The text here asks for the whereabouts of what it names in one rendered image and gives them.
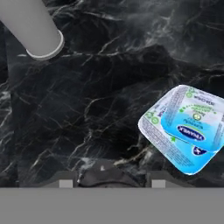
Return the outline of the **large blue white yogurt container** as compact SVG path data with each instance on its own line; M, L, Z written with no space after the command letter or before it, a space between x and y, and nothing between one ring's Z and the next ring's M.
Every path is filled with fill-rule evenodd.
M141 116L138 128L179 171L186 175L194 175L212 160L216 152L197 148L164 131L161 118L175 90L176 88L173 88L167 92Z

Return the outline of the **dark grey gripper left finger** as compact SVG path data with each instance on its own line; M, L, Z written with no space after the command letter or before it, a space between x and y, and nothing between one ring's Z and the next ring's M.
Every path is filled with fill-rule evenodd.
M38 184L44 188L75 188L78 175L76 171L58 171L48 180Z

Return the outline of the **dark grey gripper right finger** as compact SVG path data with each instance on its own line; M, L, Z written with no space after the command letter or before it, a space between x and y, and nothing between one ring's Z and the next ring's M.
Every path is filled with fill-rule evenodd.
M145 175L145 178L145 186L150 188L192 188L191 185L181 180L175 179L167 171L148 171Z

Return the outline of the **small blue white yogurt container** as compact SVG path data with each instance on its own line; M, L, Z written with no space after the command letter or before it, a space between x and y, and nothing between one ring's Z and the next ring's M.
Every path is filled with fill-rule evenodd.
M211 152L224 146L224 99L195 87L179 85L161 120L164 131Z

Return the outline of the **grey cylindrical tap spout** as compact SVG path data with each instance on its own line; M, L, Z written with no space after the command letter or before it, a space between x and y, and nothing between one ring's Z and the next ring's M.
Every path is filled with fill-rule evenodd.
M0 0L0 20L35 60L49 60L64 46L42 0Z

